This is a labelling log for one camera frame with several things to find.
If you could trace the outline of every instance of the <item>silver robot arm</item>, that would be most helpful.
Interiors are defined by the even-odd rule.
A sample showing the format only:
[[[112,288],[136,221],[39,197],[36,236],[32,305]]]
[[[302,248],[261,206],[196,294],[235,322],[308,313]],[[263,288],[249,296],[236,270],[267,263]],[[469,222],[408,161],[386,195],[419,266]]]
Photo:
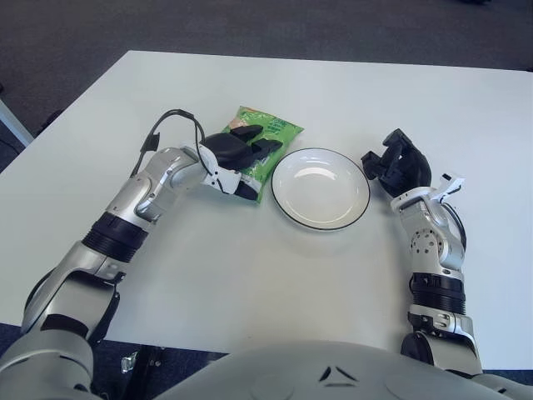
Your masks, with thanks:
[[[240,177],[202,145],[157,152],[30,294],[24,336],[0,359],[0,398],[97,398],[88,392],[92,346],[106,335],[136,250],[182,188],[204,183],[234,193]]]
[[[414,332],[405,338],[401,352],[438,368],[477,375],[481,363],[472,320],[466,316],[461,271],[466,240],[451,233],[442,204],[463,181],[445,174],[437,189],[417,187],[391,202],[411,240],[409,287],[414,303],[408,318]]]

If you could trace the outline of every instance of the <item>robot forearm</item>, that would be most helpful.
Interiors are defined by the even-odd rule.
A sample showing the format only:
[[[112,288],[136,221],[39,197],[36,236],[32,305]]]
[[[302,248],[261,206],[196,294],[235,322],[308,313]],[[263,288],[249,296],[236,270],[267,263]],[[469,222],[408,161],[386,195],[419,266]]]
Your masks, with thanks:
[[[445,175],[442,181],[437,189],[415,188],[391,202],[411,239],[413,304],[408,318],[414,333],[401,351],[442,369],[476,375],[482,371],[472,321],[465,315],[465,250],[451,234],[441,206],[462,179]]]

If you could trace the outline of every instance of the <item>gray carpet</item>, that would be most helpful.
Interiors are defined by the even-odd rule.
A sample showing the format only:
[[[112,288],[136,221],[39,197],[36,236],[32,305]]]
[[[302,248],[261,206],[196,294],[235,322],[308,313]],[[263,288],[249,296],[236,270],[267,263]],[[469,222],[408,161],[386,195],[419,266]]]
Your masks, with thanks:
[[[0,96],[36,133],[130,49],[526,70],[532,43],[531,0],[0,0]],[[22,150],[1,123],[0,139]],[[15,157],[0,143],[0,172]],[[0,324],[0,354],[16,336]],[[124,384],[119,360],[132,346],[98,350],[106,390]],[[149,393],[209,359],[174,353]],[[533,383],[532,372],[499,373]]]

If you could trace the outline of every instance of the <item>green snack bag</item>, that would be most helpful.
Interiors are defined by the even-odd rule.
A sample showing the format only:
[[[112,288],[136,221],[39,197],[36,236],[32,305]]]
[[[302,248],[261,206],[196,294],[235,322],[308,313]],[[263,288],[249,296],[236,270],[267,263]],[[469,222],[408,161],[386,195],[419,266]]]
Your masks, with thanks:
[[[298,127],[290,122],[283,121],[266,112],[253,110],[248,107],[239,107],[235,118],[224,128],[223,132],[229,133],[230,129],[247,127],[250,125],[261,125],[263,130],[247,144],[252,144],[260,139],[277,140],[281,146],[269,153],[261,160],[256,160],[250,167],[240,170],[242,173],[241,185],[235,193],[244,198],[255,198],[261,202],[265,182],[270,176],[277,162],[283,157],[289,143],[298,133],[303,131],[303,127]]]

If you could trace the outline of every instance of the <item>white plate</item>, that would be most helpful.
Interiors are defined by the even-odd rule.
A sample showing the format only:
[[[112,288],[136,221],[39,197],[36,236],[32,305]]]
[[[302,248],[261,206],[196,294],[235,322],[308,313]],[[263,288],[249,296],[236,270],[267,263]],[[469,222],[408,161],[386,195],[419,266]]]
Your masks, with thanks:
[[[287,154],[272,174],[277,204],[294,221],[309,228],[335,230],[365,212],[370,188],[350,159],[325,148]]]

